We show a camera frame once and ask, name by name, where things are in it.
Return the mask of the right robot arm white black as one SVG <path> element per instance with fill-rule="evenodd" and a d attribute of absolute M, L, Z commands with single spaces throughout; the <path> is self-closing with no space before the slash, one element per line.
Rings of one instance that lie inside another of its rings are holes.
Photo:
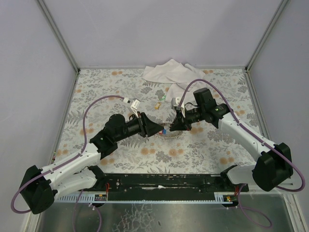
<path fill-rule="evenodd" d="M 196 107 L 186 110 L 181 98 L 172 98 L 171 107 L 176 111 L 170 131 L 189 131 L 193 123 L 206 121 L 230 135 L 255 160 L 254 165 L 234 165 L 224 170 L 232 184 L 255 184 L 264 191 L 271 191 L 293 175 L 288 145 L 275 144 L 251 131 L 240 119 L 233 117 L 225 103 L 217 104 L 208 88 L 194 92 Z"/>

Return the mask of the white disc with keyrings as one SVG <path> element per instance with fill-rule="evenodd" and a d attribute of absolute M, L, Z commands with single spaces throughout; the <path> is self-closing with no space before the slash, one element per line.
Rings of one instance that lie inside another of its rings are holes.
<path fill-rule="evenodd" d="M 158 133 L 158 136 L 161 136 L 163 138 L 178 138 L 183 133 L 182 131 L 171 131 L 170 130 L 170 126 L 171 126 L 170 123 L 163 122 L 163 123 L 160 123 L 159 125 L 161 125 L 164 128 L 164 130 L 167 130 L 167 134 L 166 135 L 163 135 L 162 131 L 160 131 Z"/>

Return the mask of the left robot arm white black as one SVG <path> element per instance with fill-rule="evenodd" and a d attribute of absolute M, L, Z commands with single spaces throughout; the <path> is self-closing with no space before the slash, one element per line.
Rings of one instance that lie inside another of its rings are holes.
<path fill-rule="evenodd" d="M 104 176 L 96 163 L 114 152 L 119 141 L 136 134 L 151 137 L 163 129 L 145 113 L 133 115 L 129 121 L 121 114 L 114 114 L 80 152 L 40 169 L 36 165 L 29 167 L 17 193 L 25 200 L 29 212 L 39 214 L 55 199 L 95 186 Z"/>

